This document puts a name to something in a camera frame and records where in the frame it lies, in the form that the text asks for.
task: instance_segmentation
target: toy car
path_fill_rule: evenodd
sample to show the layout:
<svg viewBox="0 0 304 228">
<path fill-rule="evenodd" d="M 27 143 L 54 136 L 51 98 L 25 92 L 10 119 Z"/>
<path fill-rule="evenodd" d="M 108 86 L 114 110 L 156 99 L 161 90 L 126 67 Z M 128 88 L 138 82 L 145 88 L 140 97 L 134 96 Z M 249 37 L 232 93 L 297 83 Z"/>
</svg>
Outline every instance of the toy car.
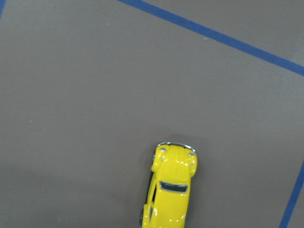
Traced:
<svg viewBox="0 0 304 228">
<path fill-rule="evenodd" d="M 197 169 L 195 149 L 182 143 L 163 142 L 152 158 L 142 228 L 183 228 L 189 203 L 191 178 Z"/>
</svg>

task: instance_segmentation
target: volkswagen beetle model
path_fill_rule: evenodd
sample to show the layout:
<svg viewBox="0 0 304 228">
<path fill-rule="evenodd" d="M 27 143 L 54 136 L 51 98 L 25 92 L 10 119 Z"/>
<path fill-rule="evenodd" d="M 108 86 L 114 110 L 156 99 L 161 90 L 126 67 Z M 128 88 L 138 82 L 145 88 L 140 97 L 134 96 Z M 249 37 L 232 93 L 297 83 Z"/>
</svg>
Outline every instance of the volkswagen beetle model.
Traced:
<svg viewBox="0 0 304 228">
<path fill-rule="evenodd" d="M 191 146 L 163 142 L 156 147 L 146 201 L 140 213 L 142 228 L 185 226 L 191 178 L 197 165 Z"/>
</svg>

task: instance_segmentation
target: car windshield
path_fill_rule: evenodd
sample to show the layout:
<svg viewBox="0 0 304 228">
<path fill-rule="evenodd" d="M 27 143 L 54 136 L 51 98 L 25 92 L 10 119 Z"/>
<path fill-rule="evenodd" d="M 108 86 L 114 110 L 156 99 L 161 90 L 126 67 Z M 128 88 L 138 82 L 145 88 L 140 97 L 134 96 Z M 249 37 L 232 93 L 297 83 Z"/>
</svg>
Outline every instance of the car windshield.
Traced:
<svg viewBox="0 0 304 228">
<path fill-rule="evenodd" d="M 161 181 L 161 188 L 164 190 L 169 190 L 169 191 L 177 191 L 177 192 L 186 192 L 187 191 L 187 185 L 180 185 L 180 184 L 170 184 Z"/>
</svg>

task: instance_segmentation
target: blue tape line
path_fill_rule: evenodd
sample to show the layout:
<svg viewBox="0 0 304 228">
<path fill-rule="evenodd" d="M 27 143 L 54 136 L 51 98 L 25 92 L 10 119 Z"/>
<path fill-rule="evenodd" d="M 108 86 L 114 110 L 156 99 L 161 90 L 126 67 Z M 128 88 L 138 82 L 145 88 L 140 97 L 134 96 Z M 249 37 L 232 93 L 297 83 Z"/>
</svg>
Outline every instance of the blue tape line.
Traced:
<svg viewBox="0 0 304 228">
<path fill-rule="evenodd" d="M 287 207 L 285 209 L 285 213 L 283 215 L 283 218 L 282 218 L 282 221 L 280 223 L 279 228 L 287 228 L 289 220 L 291 218 L 291 215 L 294 211 L 295 204 L 296 204 L 296 202 L 299 198 L 301 189 L 303 187 L 303 183 L 304 183 L 304 162 L 302 164 L 302 167 L 301 167 L 300 173 L 298 175 L 298 178 L 295 182 L 293 192 L 291 193 L 289 202 L 288 202 Z"/>
<path fill-rule="evenodd" d="M 277 66 L 283 67 L 287 70 L 290 70 L 292 72 L 295 72 L 297 74 L 300 74 L 304 76 L 304 67 L 293 63 L 287 59 L 281 58 L 279 56 L 273 55 L 269 52 L 263 51 L 257 47 L 254 47 L 252 45 L 246 44 L 242 41 L 239 41 L 237 39 L 234 39 L 232 37 L 229 37 L 225 34 L 222 34 L 220 32 L 217 32 L 215 30 L 212 30 L 210 28 L 207 28 L 203 25 L 200 25 L 196 22 L 193 22 L 191 20 L 185 19 L 181 16 L 178 16 L 176 14 L 173 14 L 171 12 L 168 12 L 164 9 L 158 8 L 154 5 L 151 5 L 147 2 L 141 1 L 141 0 L 119 0 L 120 2 L 123 2 L 127 5 L 133 6 L 135 8 L 138 8 L 140 10 L 143 10 L 147 13 L 150 13 L 152 15 L 155 15 L 159 18 L 162 18 L 164 20 L 167 20 L 169 22 L 172 22 L 176 25 L 179 25 L 183 28 L 189 29 L 193 32 L 199 33 L 201 35 L 204 35 L 206 37 L 209 37 L 211 39 L 214 39 L 220 43 L 226 44 L 230 47 L 236 48 L 240 51 L 246 52 L 252 56 L 255 56 L 257 58 L 260 58 L 262 60 L 265 60 L 269 63 L 273 63 Z"/>
<path fill-rule="evenodd" d="M 1 18 L 2 11 L 4 9 L 5 1 L 6 0 L 0 0 L 0 18 Z"/>
</svg>

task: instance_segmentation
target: chrome bumper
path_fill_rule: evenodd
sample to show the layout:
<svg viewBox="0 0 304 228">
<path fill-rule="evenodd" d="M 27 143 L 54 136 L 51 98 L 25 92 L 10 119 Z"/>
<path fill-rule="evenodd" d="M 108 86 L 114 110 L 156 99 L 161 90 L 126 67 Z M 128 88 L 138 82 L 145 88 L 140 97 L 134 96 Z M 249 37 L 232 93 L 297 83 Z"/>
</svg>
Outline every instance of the chrome bumper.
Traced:
<svg viewBox="0 0 304 228">
<path fill-rule="evenodd" d="M 160 143 L 158 144 L 157 146 L 162 146 L 162 145 L 175 145 L 175 146 L 181 146 L 183 148 L 188 148 L 190 150 L 192 150 L 193 152 L 195 152 L 195 149 L 191 146 L 188 146 L 186 144 L 183 144 L 183 143 L 179 143 L 179 142 L 163 142 L 163 143 Z"/>
</svg>

